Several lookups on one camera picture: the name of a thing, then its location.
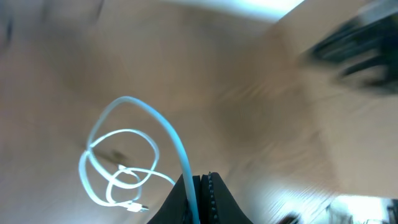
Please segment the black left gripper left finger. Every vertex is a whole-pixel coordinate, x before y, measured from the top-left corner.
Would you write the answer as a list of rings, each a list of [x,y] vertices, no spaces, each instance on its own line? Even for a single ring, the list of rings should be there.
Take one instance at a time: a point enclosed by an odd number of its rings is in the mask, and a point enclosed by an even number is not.
[[[193,224],[193,214],[187,200],[183,175],[178,178],[164,203],[148,224]]]

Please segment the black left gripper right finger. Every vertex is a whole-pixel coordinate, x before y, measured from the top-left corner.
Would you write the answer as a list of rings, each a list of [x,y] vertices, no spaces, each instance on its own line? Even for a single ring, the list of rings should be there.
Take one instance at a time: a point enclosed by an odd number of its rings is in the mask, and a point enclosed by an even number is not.
[[[217,172],[201,177],[200,221],[205,224],[252,224]]]

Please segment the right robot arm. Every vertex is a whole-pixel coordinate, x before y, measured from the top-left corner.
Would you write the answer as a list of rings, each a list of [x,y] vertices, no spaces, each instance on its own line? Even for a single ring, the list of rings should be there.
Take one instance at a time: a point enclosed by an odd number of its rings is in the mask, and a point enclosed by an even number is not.
[[[338,80],[382,66],[379,78],[366,81],[365,89],[388,95],[397,94],[397,0],[369,1],[329,36],[316,43],[307,53],[314,62],[339,65],[371,50],[372,58],[354,64],[338,75]]]

